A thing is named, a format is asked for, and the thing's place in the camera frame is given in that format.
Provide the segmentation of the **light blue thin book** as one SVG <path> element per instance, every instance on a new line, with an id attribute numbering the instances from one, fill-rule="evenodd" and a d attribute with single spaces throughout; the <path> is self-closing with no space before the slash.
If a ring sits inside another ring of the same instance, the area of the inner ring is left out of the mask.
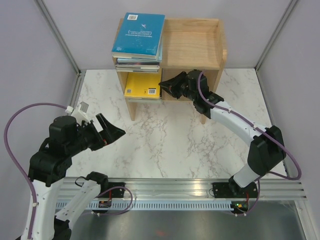
<path id="1" fill-rule="evenodd" d="M 156 59 L 144 59 L 144 58 L 117 58 L 119 63 L 161 63 L 163 57 L 163 40 L 160 42 L 160 46 Z"/>

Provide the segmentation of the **yellow paperback book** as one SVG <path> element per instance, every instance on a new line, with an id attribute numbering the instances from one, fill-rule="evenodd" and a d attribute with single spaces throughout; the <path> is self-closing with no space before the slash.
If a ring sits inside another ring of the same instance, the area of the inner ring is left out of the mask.
<path id="1" fill-rule="evenodd" d="M 127 76 L 124 96 L 134 99 L 160 99 L 161 88 L 159 83 L 162 74 L 130 72 Z"/>

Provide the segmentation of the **dark purple planets book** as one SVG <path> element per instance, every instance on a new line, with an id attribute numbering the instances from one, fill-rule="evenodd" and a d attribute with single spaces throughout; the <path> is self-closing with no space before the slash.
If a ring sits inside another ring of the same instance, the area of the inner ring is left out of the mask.
<path id="1" fill-rule="evenodd" d="M 143 69 L 143 70 L 158 70 L 160 69 L 159 63 L 119 63 L 115 65 L 119 69 Z"/>

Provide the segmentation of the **navy blue hardcover book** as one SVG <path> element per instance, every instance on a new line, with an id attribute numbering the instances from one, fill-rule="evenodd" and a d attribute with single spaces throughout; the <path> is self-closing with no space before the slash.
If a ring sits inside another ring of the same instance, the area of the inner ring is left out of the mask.
<path id="1" fill-rule="evenodd" d="M 130 69 L 130 68 L 116 68 L 120 73 L 158 73 L 159 69 Z"/>

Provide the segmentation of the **blue Jules Verne book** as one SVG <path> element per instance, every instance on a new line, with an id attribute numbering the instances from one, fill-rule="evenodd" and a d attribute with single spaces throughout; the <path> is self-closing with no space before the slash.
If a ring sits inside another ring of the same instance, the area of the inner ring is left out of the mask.
<path id="1" fill-rule="evenodd" d="M 114 58 L 155 60 L 159 56 L 165 15 L 127 12 L 115 38 Z"/>

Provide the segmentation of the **white Great Gatsby book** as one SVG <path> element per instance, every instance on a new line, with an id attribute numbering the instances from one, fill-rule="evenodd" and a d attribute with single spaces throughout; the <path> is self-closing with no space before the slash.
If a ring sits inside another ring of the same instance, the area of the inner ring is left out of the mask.
<path id="1" fill-rule="evenodd" d="M 157 104 L 161 103 L 161 99 L 128 99 L 130 103 L 142 103 L 142 104 Z"/>

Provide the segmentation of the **green forest cover book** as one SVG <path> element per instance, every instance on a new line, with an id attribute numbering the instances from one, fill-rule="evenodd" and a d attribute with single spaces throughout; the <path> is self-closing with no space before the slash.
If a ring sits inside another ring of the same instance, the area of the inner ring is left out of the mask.
<path id="1" fill-rule="evenodd" d="M 129 101 L 161 101 L 161 97 L 125 97 Z"/>

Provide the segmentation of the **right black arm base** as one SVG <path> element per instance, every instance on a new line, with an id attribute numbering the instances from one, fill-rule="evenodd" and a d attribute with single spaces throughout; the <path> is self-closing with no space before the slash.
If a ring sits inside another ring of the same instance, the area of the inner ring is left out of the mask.
<path id="1" fill-rule="evenodd" d="M 213 195 L 217 199 L 250 199 L 258 196 L 258 187 L 252 182 L 248 186 L 241 188 L 228 182 L 213 182 Z"/>

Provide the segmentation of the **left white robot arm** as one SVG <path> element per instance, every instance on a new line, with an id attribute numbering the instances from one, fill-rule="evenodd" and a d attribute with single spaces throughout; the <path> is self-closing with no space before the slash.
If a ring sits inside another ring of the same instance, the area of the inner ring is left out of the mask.
<path id="1" fill-rule="evenodd" d="M 49 136 L 30 159 L 28 177 L 35 189 L 22 240 L 68 240 L 72 228 L 88 204 L 105 197 L 110 190 L 108 176 L 89 173 L 78 193 L 61 211 L 56 203 L 72 157 L 86 149 L 97 151 L 121 138 L 125 131 L 112 125 L 101 114 L 96 115 L 101 131 L 94 123 L 79 125 L 75 117 L 59 116 L 49 126 Z"/>

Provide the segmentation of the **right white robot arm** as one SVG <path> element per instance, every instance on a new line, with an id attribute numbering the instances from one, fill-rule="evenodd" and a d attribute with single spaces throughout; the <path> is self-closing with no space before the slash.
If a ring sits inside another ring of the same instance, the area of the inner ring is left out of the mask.
<path id="1" fill-rule="evenodd" d="M 175 99 L 192 101 L 198 113 L 231 130 L 249 147 L 247 163 L 228 180 L 228 191 L 240 197 L 247 186 L 269 173 L 286 158 L 281 130 L 265 127 L 236 112 L 221 96 L 209 90 L 208 81 L 200 70 L 181 72 L 159 83 L 160 88 Z"/>

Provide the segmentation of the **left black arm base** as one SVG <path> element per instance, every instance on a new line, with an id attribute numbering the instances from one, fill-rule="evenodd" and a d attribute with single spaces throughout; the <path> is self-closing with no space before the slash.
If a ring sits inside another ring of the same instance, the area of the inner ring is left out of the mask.
<path id="1" fill-rule="evenodd" d="M 107 186 L 104 186 L 100 191 L 101 195 L 99 198 L 105 199 L 120 199 L 124 197 L 125 189 L 120 187 L 125 187 L 126 184 L 124 182 L 109 182 Z"/>

